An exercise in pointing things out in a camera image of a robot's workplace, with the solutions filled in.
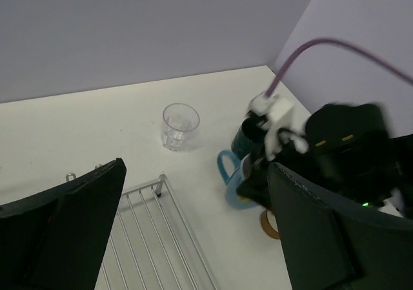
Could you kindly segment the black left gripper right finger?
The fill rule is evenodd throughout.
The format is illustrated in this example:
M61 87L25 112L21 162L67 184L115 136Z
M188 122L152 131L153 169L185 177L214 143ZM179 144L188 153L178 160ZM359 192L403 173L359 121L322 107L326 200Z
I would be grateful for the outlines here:
M268 188L293 289L412 289L412 220L273 163Z

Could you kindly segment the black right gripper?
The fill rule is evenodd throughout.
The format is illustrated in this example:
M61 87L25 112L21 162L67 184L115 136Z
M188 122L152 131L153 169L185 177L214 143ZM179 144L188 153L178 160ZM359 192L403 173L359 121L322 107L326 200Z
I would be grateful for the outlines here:
M401 212L412 212L412 135L391 138L379 105L327 104L302 133L280 127L269 139L276 155L268 160L263 145L253 151L248 176L237 187L240 198L272 208L268 168L274 162L360 204L380 206L396 197Z

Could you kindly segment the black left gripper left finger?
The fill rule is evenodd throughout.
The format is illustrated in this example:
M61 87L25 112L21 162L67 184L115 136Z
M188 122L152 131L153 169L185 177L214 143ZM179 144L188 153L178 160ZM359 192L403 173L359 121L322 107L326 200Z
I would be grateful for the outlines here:
M94 289L123 192L117 158L1 206L1 289Z

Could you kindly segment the cream tumbler with brown band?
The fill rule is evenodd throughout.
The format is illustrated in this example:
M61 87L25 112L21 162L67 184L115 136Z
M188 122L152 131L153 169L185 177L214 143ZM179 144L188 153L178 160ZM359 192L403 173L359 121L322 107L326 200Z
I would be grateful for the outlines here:
M270 210L264 210L260 216L260 224L264 233L272 239L279 240L280 235L274 214Z

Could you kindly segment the blue floral mug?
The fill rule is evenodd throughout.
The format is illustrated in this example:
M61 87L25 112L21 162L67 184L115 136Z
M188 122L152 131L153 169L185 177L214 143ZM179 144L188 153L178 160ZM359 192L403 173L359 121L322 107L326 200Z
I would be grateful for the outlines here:
M224 166L224 159L227 158L233 164L234 169L228 173ZM225 200L229 206L237 210L246 210L257 207L257 203L248 198L239 196L237 188L250 176L251 161L250 155L239 159L231 150L222 150L217 155L217 167L226 185Z

